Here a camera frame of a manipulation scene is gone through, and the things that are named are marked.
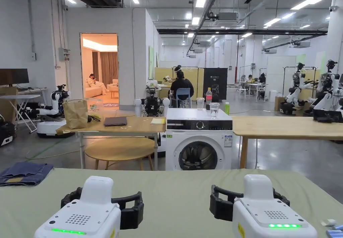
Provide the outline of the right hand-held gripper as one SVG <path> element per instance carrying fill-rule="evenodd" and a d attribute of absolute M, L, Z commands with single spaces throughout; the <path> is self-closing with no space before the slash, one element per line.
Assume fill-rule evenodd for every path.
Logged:
<path fill-rule="evenodd" d="M 244 194 L 211 186 L 210 212 L 232 221 L 234 238 L 317 238 L 315 228 L 272 188 L 265 175 L 244 177 Z"/>

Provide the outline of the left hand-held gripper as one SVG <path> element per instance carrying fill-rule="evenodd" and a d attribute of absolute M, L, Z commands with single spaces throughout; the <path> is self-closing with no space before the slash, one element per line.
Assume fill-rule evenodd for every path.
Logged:
<path fill-rule="evenodd" d="M 143 221 L 142 193 L 112 198 L 114 181 L 90 176 L 83 187 L 61 199 L 61 209 L 44 222 L 35 238 L 118 238 L 119 230 L 137 229 Z"/>

